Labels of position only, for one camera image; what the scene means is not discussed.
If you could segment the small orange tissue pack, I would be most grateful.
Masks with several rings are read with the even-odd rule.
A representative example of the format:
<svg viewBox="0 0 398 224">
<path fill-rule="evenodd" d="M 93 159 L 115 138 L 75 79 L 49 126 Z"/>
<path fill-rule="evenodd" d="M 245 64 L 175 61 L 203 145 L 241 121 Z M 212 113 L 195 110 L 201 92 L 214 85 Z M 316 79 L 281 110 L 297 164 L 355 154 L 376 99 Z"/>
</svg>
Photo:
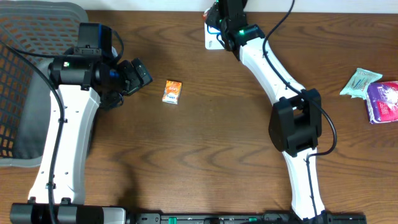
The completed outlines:
<svg viewBox="0 0 398 224">
<path fill-rule="evenodd" d="M 182 82 L 167 80 L 164 88 L 164 95 L 162 101 L 177 105 L 182 90 Z"/>
</svg>

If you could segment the pink purple pad pack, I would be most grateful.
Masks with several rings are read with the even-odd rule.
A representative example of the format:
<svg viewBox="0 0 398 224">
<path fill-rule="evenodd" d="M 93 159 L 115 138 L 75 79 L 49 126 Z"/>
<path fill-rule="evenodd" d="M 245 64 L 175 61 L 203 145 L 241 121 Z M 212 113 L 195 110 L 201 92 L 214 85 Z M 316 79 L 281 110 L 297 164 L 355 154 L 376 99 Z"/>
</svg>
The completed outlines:
<svg viewBox="0 0 398 224">
<path fill-rule="evenodd" d="M 371 83 L 366 93 L 371 124 L 397 121 L 397 81 Z"/>
</svg>

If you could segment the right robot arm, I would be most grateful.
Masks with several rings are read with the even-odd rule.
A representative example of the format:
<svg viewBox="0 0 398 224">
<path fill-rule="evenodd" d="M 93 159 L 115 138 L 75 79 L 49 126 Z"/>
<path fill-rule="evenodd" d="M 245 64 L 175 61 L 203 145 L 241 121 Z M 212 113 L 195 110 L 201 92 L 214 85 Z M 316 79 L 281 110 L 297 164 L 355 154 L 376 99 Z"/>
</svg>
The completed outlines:
<svg viewBox="0 0 398 224">
<path fill-rule="evenodd" d="M 321 98 L 306 90 L 279 62 L 269 36 L 256 24 L 248 24 L 246 1 L 215 1 L 204 13 L 205 23 L 218 30 L 225 50 L 232 52 L 256 77 L 271 104 L 269 136 L 283 154 L 292 188 L 292 211 L 302 223 L 318 223 L 325 210 L 321 200 L 316 162 L 322 134 Z"/>
</svg>

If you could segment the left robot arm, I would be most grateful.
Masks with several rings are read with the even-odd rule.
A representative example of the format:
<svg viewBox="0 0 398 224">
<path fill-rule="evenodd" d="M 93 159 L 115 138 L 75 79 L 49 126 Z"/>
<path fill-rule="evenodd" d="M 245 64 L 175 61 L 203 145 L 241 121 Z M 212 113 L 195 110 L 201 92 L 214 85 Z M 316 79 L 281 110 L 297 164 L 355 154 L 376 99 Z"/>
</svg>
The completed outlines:
<svg viewBox="0 0 398 224">
<path fill-rule="evenodd" d="M 96 112 L 115 108 L 152 81 L 138 58 L 71 48 L 37 70 L 50 89 L 50 118 L 39 173 L 12 223 L 131 223 L 122 207 L 85 204 L 84 169 Z"/>
</svg>

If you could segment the teal snack pack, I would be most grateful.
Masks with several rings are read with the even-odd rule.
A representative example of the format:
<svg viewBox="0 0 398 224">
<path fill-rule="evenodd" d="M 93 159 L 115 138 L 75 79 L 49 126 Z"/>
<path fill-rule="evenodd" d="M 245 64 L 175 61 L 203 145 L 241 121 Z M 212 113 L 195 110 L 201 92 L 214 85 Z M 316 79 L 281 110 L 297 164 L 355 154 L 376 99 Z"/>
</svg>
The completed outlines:
<svg viewBox="0 0 398 224">
<path fill-rule="evenodd" d="M 349 95 L 352 98 L 366 99 L 369 85 L 382 78 L 382 74 L 357 68 L 354 75 L 340 91 L 340 95 Z"/>
</svg>

